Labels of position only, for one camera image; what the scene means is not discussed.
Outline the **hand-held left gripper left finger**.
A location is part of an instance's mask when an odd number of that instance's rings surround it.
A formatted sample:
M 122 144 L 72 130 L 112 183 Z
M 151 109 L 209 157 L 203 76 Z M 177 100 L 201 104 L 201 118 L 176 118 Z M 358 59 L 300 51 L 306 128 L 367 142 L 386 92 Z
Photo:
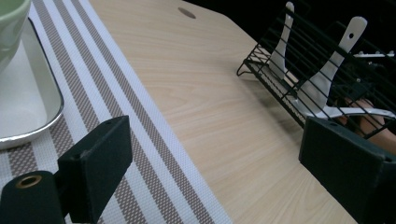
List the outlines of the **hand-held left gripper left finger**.
M 63 213 L 74 223 L 96 224 L 132 161 L 129 118 L 99 124 L 58 159 Z

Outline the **white ceramic spoon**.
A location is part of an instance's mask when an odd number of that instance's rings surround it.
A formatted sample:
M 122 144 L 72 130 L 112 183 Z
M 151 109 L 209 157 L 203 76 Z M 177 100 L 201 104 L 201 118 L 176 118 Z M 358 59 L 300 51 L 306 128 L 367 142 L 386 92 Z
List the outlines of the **white ceramic spoon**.
M 353 17 L 330 59 L 297 92 L 298 109 L 306 115 L 322 112 L 327 104 L 332 80 L 340 65 L 365 31 L 367 20 Z
M 360 115 L 376 115 L 386 118 L 396 119 L 396 115 L 388 110 L 379 108 L 361 108 L 361 107 L 332 107 L 325 106 L 317 113 L 310 111 L 304 112 L 305 116 L 316 117 L 320 119 L 332 119 L 343 116 L 360 116 Z
M 293 17 L 290 15 L 290 13 L 294 12 L 294 4 L 292 2 L 287 2 L 286 9 L 288 12 L 285 14 L 281 36 L 269 60 L 269 68 L 271 72 L 279 79 L 283 79 L 287 74 L 286 49 L 290 37 L 290 31 L 293 25 Z

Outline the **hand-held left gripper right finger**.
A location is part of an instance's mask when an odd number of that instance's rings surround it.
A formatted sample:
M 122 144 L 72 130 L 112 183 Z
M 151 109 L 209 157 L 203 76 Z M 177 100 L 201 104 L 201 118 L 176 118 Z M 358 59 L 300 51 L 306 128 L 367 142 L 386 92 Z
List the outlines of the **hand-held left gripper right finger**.
M 309 118 L 299 161 L 359 224 L 396 224 L 396 156 L 337 123 Z

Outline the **light green bowl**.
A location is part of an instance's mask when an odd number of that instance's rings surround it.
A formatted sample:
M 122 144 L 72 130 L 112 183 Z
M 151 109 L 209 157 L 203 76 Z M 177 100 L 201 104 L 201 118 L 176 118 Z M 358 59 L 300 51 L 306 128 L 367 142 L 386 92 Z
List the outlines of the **light green bowl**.
M 0 73 L 15 56 L 31 0 L 0 0 Z

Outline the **black wire rack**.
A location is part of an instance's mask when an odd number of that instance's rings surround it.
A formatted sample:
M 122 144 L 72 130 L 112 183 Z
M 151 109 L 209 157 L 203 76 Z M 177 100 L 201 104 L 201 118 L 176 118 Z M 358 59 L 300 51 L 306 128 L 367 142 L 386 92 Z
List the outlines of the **black wire rack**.
M 300 124 L 304 125 L 309 118 L 298 109 L 297 92 L 338 49 L 338 44 L 353 17 L 363 17 L 367 26 L 352 50 L 345 54 L 345 59 L 353 59 L 354 54 L 363 51 L 374 53 L 380 51 L 396 54 L 396 49 L 383 49 L 367 40 L 368 19 L 361 15 L 351 15 L 343 21 L 322 21 L 323 9 L 309 3 L 308 0 L 288 0 L 294 4 L 293 25 L 286 49 L 287 74 L 283 79 L 276 77 L 269 68 L 269 60 L 283 30 L 286 4 L 273 23 L 268 27 L 256 46 L 244 59 L 237 73 L 251 74 L 276 98 L 288 113 Z M 379 108 L 393 112 L 396 115 L 396 103 L 373 103 L 369 99 L 352 101 L 348 98 L 333 101 L 330 94 L 326 106 Z M 396 119 L 383 117 L 385 127 L 396 134 Z

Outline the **striped woven placemat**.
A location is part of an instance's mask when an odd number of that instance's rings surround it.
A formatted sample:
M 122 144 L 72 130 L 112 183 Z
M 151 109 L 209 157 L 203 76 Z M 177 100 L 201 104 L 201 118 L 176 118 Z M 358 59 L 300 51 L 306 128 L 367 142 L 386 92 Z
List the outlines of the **striped woven placemat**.
M 0 151 L 0 192 L 12 178 L 55 172 L 58 158 L 100 123 L 130 119 L 134 161 L 98 224 L 233 224 L 143 87 L 92 0 L 32 0 L 29 18 L 64 97 L 35 141 Z

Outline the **white rectangular plate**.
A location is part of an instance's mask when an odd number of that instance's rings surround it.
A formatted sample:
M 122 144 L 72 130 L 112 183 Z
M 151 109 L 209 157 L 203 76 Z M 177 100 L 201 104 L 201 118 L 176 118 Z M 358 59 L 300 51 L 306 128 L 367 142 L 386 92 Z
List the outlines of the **white rectangular plate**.
M 0 150 L 39 137 L 62 115 L 64 98 L 32 21 L 0 74 Z

